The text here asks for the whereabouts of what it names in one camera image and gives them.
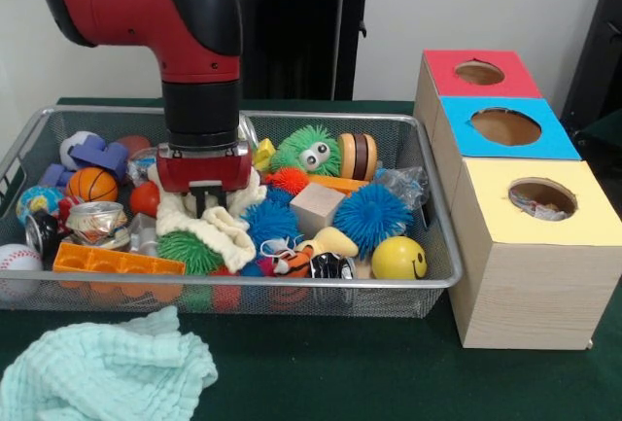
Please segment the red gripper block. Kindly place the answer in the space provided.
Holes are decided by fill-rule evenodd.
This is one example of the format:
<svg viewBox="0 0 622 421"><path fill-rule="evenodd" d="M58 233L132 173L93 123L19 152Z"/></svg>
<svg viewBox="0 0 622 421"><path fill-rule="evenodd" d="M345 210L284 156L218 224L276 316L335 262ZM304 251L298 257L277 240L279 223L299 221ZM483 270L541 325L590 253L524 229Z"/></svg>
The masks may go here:
<svg viewBox="0 0 622 421"><path fill-rule="evenodd" d="M227 208L226 192L245 189L252 170L252 152L246 141L223 150L191 152L157 146L156 168L163 189L169 193L188 193L194 188L221 187L214 191L218 205ZM205 192L194 192L196 218L206 208Z"/></svg>

